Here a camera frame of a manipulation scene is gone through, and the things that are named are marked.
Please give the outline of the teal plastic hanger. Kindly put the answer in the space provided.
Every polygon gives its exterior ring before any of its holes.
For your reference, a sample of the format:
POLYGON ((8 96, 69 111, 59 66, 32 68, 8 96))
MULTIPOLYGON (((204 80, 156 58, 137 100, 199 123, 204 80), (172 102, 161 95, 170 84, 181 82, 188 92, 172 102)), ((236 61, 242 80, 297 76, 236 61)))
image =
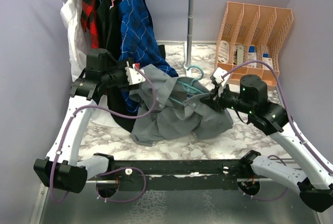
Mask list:
POLYGON ((204 75, 202 69, 198 66, 190 66, 191 68, 199 69, 200 78, 166 74, 166 81, 158 92, 161 105, 177 110, 185 108, 195 110, 201 107, 200 100, 209 97, 209 90, 200 83, 204 75))

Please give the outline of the grey shirt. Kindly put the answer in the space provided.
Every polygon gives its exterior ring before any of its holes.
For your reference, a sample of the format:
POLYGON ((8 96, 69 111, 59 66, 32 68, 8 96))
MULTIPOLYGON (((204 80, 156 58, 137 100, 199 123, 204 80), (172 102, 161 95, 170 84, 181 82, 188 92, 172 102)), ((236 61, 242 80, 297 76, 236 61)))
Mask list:
POLYGON ((205 140, 232 128, 233 120, 227 110, 217 112, 205 104, 195 110, 164 107, 158 92, 166 81, 166 73, 153 65, 143 70, 149 81, 130 91, 130 98, 139 103, 138 115, 142 116, 150 108, 153 110, 148 116, 135 120, 130 134, 134 142, 151 146, 153 142, 175 140, 190 133, 205 140))

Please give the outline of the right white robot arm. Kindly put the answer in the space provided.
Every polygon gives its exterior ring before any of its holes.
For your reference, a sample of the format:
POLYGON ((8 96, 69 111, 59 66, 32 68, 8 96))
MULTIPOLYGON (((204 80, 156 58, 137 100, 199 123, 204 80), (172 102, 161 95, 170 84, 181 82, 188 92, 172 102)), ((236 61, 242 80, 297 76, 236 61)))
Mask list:
POLYGON ((239 161, 240 174, 270 178, 296 192, 316 212, 332 207, 332 164, 301 134, 286 109, 268 100, 267 84, 248 74, 241 78, 236 93, 229 89, 228 80, 229 75, 217 69, 211 76, 215 87, 202 102, 215 111, 247 114, 248 122, 282 146, 300 167, 292 169, 251 150, 239 161))

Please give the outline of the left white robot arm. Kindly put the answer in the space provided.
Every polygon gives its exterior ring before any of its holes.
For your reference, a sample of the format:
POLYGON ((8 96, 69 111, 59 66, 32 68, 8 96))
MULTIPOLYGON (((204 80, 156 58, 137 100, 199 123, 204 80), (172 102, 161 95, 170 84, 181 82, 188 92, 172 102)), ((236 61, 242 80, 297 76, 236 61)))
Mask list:
POLYGON ((71 84, 69 105, 58 136, 46 157, 33 165, 45 186, 80 193, 95 175, 105 180, 113 177, 115 167, 107 155, 94 155, 79 162, 79 147, 101 97, 110 88, 133 87, 130 72, 135 67, 133 58, 116 60, 106 49, 93 49, 87 54, 86 67, 71 84))

